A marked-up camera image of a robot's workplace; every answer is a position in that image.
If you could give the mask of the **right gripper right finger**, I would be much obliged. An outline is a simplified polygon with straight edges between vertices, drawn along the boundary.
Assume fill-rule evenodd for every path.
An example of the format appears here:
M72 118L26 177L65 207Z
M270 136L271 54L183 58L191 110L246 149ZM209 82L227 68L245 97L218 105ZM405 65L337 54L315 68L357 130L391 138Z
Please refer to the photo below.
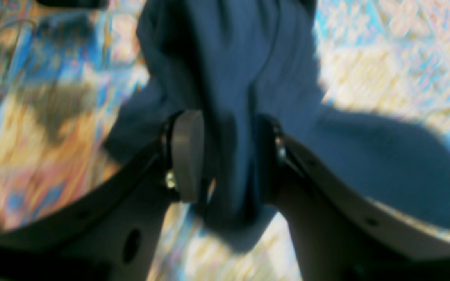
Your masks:
M258 194L287 220L304 281L450 281L450 242L401 222L258 117Z

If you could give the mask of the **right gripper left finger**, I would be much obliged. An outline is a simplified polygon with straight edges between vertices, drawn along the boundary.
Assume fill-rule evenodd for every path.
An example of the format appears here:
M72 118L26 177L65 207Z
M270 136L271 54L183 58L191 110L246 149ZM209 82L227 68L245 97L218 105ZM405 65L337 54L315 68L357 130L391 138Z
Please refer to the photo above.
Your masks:
M204 142L200 111L173 115L101 187L0 235L0 281L144 281L169 206L199 200Z

